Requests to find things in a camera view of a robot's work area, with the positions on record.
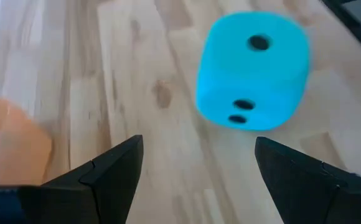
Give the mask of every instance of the blue die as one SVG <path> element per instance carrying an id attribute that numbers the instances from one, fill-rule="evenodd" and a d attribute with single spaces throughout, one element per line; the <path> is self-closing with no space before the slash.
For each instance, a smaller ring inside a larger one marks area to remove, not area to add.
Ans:
<path id="1" fill-rule="evenodd" d="M 225 16 L 205 43 L 197 109 L 230 128 L 275 128 L 296 110 L 309 63 L 308 38 L 290 19 L 270 12 Z"/>

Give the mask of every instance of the wood grain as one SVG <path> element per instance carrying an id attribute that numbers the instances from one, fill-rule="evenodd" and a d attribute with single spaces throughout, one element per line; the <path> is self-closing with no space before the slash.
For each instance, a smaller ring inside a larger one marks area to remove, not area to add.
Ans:
<path id="1" fill-rule="evenodd" d="M 297 20 L 314 69 L 295 115 L 261 133 L 194 106 L 212 24 L 254 10 Z M 46 180 L 142 134 L 128 223 L 282 223 L 257 136 L 361 175 L 361 45 L 316 0 L 0 0 L 0 96 L 52 138 Z"/>

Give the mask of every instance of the die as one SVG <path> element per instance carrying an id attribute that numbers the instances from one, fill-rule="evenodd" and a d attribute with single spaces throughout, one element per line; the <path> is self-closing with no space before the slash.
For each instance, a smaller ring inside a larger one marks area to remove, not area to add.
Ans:
<path id="1" fill-rule="evenodd" d="M 297 23 L 271 12 L 230 14 L 207 37 L 196 107 L 222 126 L 273 129 L 295 112 L 309 70 L 309 40 Z"/>

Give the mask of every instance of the wooden surface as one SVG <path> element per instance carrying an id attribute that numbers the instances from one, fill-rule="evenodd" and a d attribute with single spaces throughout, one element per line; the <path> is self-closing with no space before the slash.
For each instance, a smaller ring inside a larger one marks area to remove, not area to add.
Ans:
<path id="1" fill-rule="evenodd" d="M 296 114 L 260 133 L 194 107 L 210 26 L 254 10 L 299 21 L 314 62 Z M 1 0 L 0 96 L 54 140 L 47 180 L 143 134 L 128 223 L 281 223 L 257 136 L 361 175 L 361 46 L 318 0 Z"/>

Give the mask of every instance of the orange object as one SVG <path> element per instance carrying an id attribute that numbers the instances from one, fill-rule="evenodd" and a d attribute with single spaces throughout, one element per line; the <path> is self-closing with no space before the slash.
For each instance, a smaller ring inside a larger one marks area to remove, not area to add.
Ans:
<path id="1" fill-rule="evenodd" d="M 25 112 L 0 99 L 0 185 L 42 184 L 51 148 Z"/>

